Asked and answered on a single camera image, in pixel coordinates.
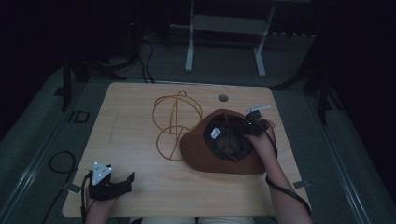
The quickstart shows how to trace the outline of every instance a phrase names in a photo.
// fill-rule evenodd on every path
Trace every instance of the black cable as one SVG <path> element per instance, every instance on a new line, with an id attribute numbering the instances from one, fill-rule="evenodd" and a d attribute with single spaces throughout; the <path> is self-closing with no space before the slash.
<path id="1" fill-rule="evenodd" d="M 148 61 L 147 61 L 147 63 L 146 63 L 146 70 L 147 70 L 147 72 L 148 72 L 148 77 L 149 77 L 149 79 L 151 80 L 151 83 L 155 83 L 154 78 L 152 78 L 151 73 L 149 72 L 149 62 L 150 62 L 150 60 L 151 60 L 152 54 L 154 53 L 154 47 L 153 47 L 152 44 L 150 44 L 148 41 L 143 40 L 143 43 L 144 43 L 144 44 L 147 44 L 147 45 L 149 45 L 149 46 L 151 47 L 151 53 L 149 54 L 149 56 L 148 56 Z"/>
<path id="2" fill-rule="evenodd" d="M 294 193 L 294 192 L 291 191 L 291 190 L 284 189 L 284 188 L 282 188 L 282 187 L 280 187 L 280 186 L 274 184 L 274 183 L 270 180 L 270 178 L 268 178 L 268 176 L 265 177 L 265 182 L 267 182 L 267 184 L 268 184 L 270 187 L 272 187 L 272 188 L 274 188 L 274 189 L 276 189 L 276 190 L 279 190 L 279 191 L 281 191 L 282 193 L 285 193 L 285 194 L 289 195 L 290 197 L 292 197 L 292 198 L 296 199 L 297 201 L 299 201 L 299 202 L 305 207 L 306 212 L 308 213 L 308 215 L 309 215 L 309 216 L 311 215 L 311 208 L 309 207 L 308 203 L 307 203 L 302 197 L 300 197 L 298 194 Z"/>
<path id="3" fill-rule="evenodd" d="M 140 62 L 140 65 L 142 66 L 142 77 L 145 80 L 145 83 L 148 83 L 148 80 L 146 79 L 146 74 L 145 74 L 145 66 L 143 65 L 143 60 L 142 60 L 142 57 L 140 56 L 140 54 L 139 54 L 138 60 Z"/>
<path id="4" fill-rule="evenodd" d="M 264 131 L 264 133 L 267 135 L 269 141 L 271 142 L 271 145 L 273 146 L 274 152 L 275 152 L 276 157 L 277 157 L 276 140 L 273 141 L 271 136 L 270 136 L 270 134 L 267 131 Z M 309 207 L 308 203 L 302 197 L 300 197 L 298 194 L 294 193 L 293 191 L 291 191 L 289 189 L 284 189 L 284 188 L 274 184 L 274 182 L 272 182 L 270 180 L 270 178 L 268 178 L 268 176 L 265 177 L 265 182 L 267 182 L 267 184 L 270 187 L 272 187 L 272 188 L 274 188 L 276 190 L 279 190 L 282 193 L 285 193 L 285 194 L 289 195 L 290 197 L 294 198 L 295 200 L 299 201 L 305 207 L 306 212 L 308 212 L 308 215 L 311 215 L 311 208 Z"/>
<path id="5" fill-rule="evenodd" d="M 59 155 L 61 155 L 61 154 L 68 154 L 68 155 L 72 158 L 72 166 L 71 166 L 70 170 L 59 171 L 59 170 L 56 170 L 56 169 L 52 166 L 52 161 L 53 161 L 53 159 L 55 159 L 57 156 L 59 156 Z M 68 174 L 66 180 L 64 181 L 64 183 L 67 184 L 67 183 L 69 182 L 70 177 L 72 176 L 72 174 L 76 171 L 76 158 L 75 158 L 75 156 L 73 155 L 73 153 L 71 153 L 71 152 L 69 152 L 69 151 L 61 151 L 61 152 L 56 153 L 55 155 L 53 155 L 53 156 L 49 159 L 48 166 L 49 166 L 49 168 L 51 169 L 51 171 L 54 172 L 54 173 L 56 173 L 56 174 Z M 48 219 L 48 217 L 49 217 L 49 215 L 50 215 L 50 211 L 52 210 L 52 208 L 53 208 L 53 206 L 55 205 L 55 203 L 58 201 L 58 198 L 61 196 L 62 191 L 64 191 L 64 189 L 62 189 L 62 188 L 58 191 L 58 194 L 56 195 L 56 197 L 55 197 L 54 200 L 52 201 L 52 203 L 51 203 L 51 205 L 50 205 L 50 207 L 49 207 L 49 209 L 48 209 L 48 211 L 47 211 L 46 215 L 44 216 L 43 221 L 42 221 L 41 223 L 44 224 L 44 223 L 47 222 L 47 219 Z"/>
<path id="6" fill-rule="evenodd" d="M 87 179 L 90 178 L 90 174 L 88 173 L 87 175 L 84 176 L 84 179 L 82 180 L 81 184 L 81 218 L 82 218 L 82 223 L 85 223 L 85 220 L 87 218 L 87 211 L 85 210 L 85 182 L 87 182 Z"/>

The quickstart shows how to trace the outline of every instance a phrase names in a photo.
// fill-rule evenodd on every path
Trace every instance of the white table leg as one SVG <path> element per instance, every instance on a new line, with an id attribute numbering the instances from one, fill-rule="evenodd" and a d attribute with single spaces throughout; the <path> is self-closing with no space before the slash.
<path id="1" fill-rule="evenodd" d="M 192 63 L 194 59 L 194 1 L 191 0 L 190 8 L 190 37 L 189 37 L 189 47 L 187 49 L 186 58 L 186 72 L 192 71 Z"/>
<path id="2" fill-rule="evenodd" d="M 274 12 L 275 12 L 275 7 L 271 7 L 271 10 L 267 17 L 267 23 L 264 26 L 264 28 L 262 29 L 262 39 L 260 41 L 260 44 L 258 47 L 254 48 L 254 57 L 256 59 L 257 72 L 259 73 L 259 77 L 266 76 L 264 64 L 262 62 L 262 48 L 264 47 L 265 39 L 268 36 L 268 30 L 270 29 L 270 24 L 271 24 L 271 20 L 274 16 Z"/>

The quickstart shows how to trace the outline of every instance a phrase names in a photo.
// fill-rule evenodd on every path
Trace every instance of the wooden table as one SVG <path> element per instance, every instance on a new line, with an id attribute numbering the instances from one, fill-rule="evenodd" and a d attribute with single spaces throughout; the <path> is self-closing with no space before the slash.
<path id="1" fill-rule="evenodd" d="M 184 161 L 169 161 L 160 156 L 156 149 L 160 129 L 152 120 L 154 102 L 159 97 L 175 95 L 182 90 L 198 102 L 204 117 L 219 108 L 246 114 L 246 108 L 270 105 L 270 108 L 262 111 L 262 116 L 276 124 L 278 160 L 291 183 L 301 181 L 276 102 L 269 89 L 113 83 L 108 88 L 73 183 L 80 186 L 84 175 L 96 161 L 112 165 L 113 183 L 125 180 L 135 171 L 132 192 L 119 199 L 113 217 L 273 215 L 265 175 L 201 173 L 192 170 Z M 221 94 L 227 95 L 229 101 L 221 102 Z M 168 124 L 171 107 L 171 100 L 165 100 L 157 106 L 154 118 L 160 126 Z M 178 111 L 179 125 L 192 127 L 199 120 L 195 110 L 187 104 L 180 103 Z M 173 147 L 175 137 L 167 135 L 171 134 L 164 133 L 160 137 L 161 151 Z M 178 148 L 175 156 L 180 156 Z M 296 192 L 308 201 L 304 188 Z M 80 206 L 80 195 L 69 193 L 64 203 L 64 215 L 79 217 Z"/>

